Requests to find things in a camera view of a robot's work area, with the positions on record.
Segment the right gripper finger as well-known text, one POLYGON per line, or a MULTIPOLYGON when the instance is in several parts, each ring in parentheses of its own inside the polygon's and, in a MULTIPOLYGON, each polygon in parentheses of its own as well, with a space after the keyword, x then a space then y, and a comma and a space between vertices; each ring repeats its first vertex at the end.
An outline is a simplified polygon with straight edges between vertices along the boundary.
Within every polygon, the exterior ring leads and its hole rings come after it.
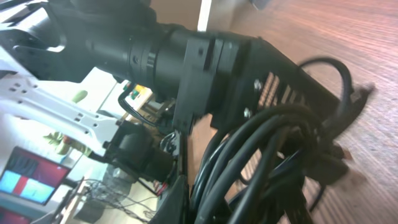
POLYGON ((187 219, 189 187, 180 175, 154 216, 154 224, 184 224, 187 219))

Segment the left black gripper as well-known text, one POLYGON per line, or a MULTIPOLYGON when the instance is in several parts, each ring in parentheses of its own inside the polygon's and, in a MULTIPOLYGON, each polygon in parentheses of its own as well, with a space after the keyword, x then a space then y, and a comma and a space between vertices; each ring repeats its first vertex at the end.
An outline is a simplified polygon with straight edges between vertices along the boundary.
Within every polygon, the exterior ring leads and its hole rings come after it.
POLYGON ((248 121, 249 130, 274 114, 300 113, 321 123, 324 131, 344 131, 373 93, 372 85, 355 88, 348 67, 332 57, 312 57, 297 65, 260 38, 189 30, 175 31, 172 37, 185 42, 173 123, 185 134, 207 114, 213 116, 212 127, 226 129, 247 119, 246 110, 254 113, 258 102, 254 68, 271 72, 279 82, 271 107, 248 121), (340 74, 340 98, 304 72, 304 67, 319 63, 329 64, 340 74))

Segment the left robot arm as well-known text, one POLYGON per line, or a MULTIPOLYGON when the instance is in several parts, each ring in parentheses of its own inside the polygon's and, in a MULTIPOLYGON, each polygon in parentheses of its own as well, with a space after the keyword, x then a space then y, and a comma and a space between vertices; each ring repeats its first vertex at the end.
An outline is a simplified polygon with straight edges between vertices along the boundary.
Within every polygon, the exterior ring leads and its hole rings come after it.
POLYGON ((313 126, 319 145, 301 163, 303 173, 323 185, 342 178, 348 166, 326 154, 328 147, 362 112, 371 93, 354 88, 348 68, 330 57, 341 75, 335 97, 260 38, 230 32, 199 32, 160 24, 139 1, 48 1, 33 30, 7 26, 1 44, 33 76, 80 82, 93 69, 150 88, 177 102, 174 126, 189 132, 212 115, 214 128, 235 130, 218 160, 198 184, 204 192, 228 187, 244 167, 238 155, 248 137, 271 116, 297 116, 313 126))

